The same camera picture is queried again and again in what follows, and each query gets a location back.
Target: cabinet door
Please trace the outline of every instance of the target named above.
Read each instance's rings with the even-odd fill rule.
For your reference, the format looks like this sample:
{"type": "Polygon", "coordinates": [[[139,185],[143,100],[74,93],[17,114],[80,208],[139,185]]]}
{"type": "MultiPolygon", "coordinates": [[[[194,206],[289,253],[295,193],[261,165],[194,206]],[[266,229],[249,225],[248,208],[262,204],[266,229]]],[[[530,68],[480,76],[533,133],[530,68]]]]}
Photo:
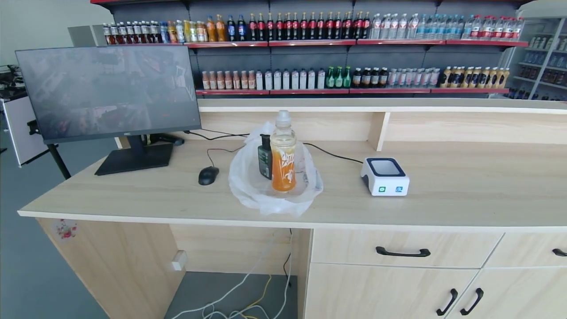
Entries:
{"type": "Polygon", "coordinates": [[[312,263],[305,319],[439,319],[477,270],[312,263]]]}
{"type": "Polygon", "coordinates": [[[459,299],[447,319],[565,319],[567,268],[487,268],[459,299]],[[483,296],[477,300],[477,289],[483,296]]]}

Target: wall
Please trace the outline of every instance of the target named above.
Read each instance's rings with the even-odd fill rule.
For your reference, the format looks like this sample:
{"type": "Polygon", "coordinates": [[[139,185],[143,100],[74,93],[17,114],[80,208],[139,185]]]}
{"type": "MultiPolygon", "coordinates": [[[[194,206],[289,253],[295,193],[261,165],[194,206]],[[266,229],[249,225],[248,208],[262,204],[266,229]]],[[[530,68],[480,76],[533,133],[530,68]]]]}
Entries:
{"type": "Polygon", "coordinates": [[[0,0],[0,65],[17,64],[15,50],[72,47],[68,27],[112,21],[89,0],[0,0]]]}

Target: red shelf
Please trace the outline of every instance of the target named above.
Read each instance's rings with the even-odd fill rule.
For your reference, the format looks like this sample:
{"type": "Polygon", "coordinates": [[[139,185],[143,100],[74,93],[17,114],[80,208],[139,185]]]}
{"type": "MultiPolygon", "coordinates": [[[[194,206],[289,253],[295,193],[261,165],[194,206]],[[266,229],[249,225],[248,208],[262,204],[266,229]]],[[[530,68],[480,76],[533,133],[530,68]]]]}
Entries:
{"type": "Polygon", "coordinates": [[[355,45],[356,40],[292,40],[270,41],[270,47],[299,47],[304,45],[355,45]]]}
{"type": "Polygon", "coordinates": [[[350,89],[351,94],[430,93],[431,89],[350,89]]]}
{"type": "Polygon", "coordinates": [[[431,93],[508,93],[509,89],[465,89],[460,87],[447,87],[447,88],[436,88],[431,89],[431,93]]]}
{"type": "Polygon", "coordinates": [[[237,41],[237,42],[191,42],[185,43],[190,48],[236,48],[236,47],[267,47],[266,41],[237,41]]]}
{"type": "Polygon", "coordinates": [[[445,40],[409,40],[409,39],[400,39],[400,40],[386,40],[386,39],[358,39],[358,45],[376,45],[376,44],[383,44],[383,45],[395,45],[395,44],[437,44],[443,45],[445,44],[445,40]]]}
{"type": "Polygon", "coordinates": [[[268,90],[197,90],[201,95],[268,95],[268,90]]]}
{"type": "Polygon", "coordinates": [[[486,41],[486,40],[447,40],[448,45],[494,45],[499,47],[527,47],[528,42],[486,41]]]}
{"type": "Polygon", "coordinates": [[[270,95],[274,94],[349,94],[349,89],[271,90],[270,95]]]}

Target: computer mouse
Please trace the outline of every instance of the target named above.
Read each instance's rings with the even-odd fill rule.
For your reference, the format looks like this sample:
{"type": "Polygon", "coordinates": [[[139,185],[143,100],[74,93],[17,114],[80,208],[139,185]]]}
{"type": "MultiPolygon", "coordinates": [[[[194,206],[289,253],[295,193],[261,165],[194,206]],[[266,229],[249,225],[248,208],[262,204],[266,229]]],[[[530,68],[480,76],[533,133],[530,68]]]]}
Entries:
{"type": "Polygon", "coordinates": [[[209,166],[205,167],[199,173],[199,185],[211,185],[214,183],[214,180],[217,178],[219,169],[218,167],[209,166]]]}

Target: computer monitor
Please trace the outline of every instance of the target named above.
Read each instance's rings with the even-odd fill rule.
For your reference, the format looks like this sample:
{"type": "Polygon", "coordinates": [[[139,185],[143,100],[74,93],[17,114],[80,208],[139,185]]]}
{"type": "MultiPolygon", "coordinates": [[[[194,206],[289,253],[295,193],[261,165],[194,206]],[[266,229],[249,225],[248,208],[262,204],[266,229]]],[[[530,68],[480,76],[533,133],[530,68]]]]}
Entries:
{"type": "Polygon", "coordinates": [[[172,145],[140,135],[201,128],[185,46],[16,51],[44,143],[126,136],[97,175],[167,166],[172,145]]]}

